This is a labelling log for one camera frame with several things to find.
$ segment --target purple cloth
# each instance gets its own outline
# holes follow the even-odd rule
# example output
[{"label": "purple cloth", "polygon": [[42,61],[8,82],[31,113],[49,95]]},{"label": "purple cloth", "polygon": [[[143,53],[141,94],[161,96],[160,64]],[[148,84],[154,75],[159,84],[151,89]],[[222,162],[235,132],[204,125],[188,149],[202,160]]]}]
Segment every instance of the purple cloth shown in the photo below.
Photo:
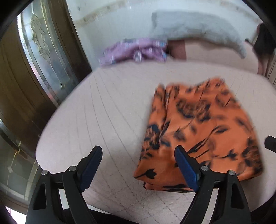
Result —
[{"label": "purple cloth", "polygon": [[101,66],[116,64],[127,59],[133,59],[135,62],[145,59],[164,62],[167,59],[166,46],[165,41],[151,38],[125,39],[106,48],[104,56],[99,61]]}]

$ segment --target metal screw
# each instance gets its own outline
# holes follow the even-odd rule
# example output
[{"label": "metal screw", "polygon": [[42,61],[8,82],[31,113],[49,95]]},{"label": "metal screw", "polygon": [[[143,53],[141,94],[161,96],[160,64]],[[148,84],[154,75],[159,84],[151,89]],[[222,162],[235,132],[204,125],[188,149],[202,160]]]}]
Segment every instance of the metal screw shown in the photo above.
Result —
[{"label": "metal screw", "polygon": [[202,169],[203,171],[208,171],[208,170],[209,170],[209,168],[208,168],[207,166],[202,166],[201,169]]},{"label": "metal screw", "polygon": [[45,176],[48,173],[48,170],[42,170],[41,174],[42,176]]},{"label": "metal screw", "polygon": [[234,175],[236,174],[234,170],[229,170],[228,172],[229,172],[229,174],[232,175],[232,176],[234,176]]},{"label": "metal screw", "polygon": [[77,169],[77,167],[75,167],[75,166],[70,166],[69,167],[69,171],[71,171],[71,172],[75,171],[76,169]]}]

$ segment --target white wall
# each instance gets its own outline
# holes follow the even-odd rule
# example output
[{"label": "white wall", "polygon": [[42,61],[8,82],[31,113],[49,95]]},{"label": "white wall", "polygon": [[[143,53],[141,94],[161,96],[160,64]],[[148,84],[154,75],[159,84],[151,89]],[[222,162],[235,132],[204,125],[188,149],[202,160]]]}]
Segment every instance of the white wall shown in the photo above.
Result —
[{"label": "white wall", "polygon": [[93,11],[116,1],[117,0],[66,0],[73,21],[82,19]]},{"label": "white wall", "polygon": [[[156,10],[199,11],[215,14],[228,20],[242,40],[253,39],[256,27],[261,22],[242,0],[133,0],[128,1],[126,7],[106,12],[102,7],[111,2],[115,1],[67,0],[92,69],[98,66],[98,58],[102,56],[107,46],[125,38],[148,37],[152,30],[151,15]],[[95,13],[99,15],[96,20],[93,19]]]}]

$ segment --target folded garment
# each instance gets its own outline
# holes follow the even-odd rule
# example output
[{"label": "folded garment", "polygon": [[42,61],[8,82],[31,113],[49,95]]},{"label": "folded garment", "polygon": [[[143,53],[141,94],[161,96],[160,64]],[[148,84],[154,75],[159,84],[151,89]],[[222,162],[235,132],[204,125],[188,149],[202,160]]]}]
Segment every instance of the folded garment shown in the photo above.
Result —
[{"label": "folded garment", "polygon": [[101,66],[116,64],[127,59],[133,59],[135,62],[145,59],[164,62],[167,58],[166,47],[165,41],[157,39],[125,39],[106,48],[104,56],[99,61]]},{"label": "folded garment", "polygon": [[147,190],[192,191],[174,159],[178,145],[201,166],[234,170],[239,180],[262,172],[254,127],[219,78],[193,87],[158,86],[134,178],[144,181]]}]

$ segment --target orange cloth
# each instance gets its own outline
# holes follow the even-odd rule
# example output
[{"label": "orange cloth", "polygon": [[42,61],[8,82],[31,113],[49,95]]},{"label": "orange cloth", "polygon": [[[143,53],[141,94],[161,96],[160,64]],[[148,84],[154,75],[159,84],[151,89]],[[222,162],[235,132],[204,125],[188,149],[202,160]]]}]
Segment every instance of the orange cloth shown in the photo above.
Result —
[{"label": "orange cloth", "polygon": [[182,145],[200,165],[216,172],[234,170],[239,180],[259,176],[262,163],[256,133],[224,80],[193,87],[159,85],[134,177],[147,190],[187,192],[174,149]]}]

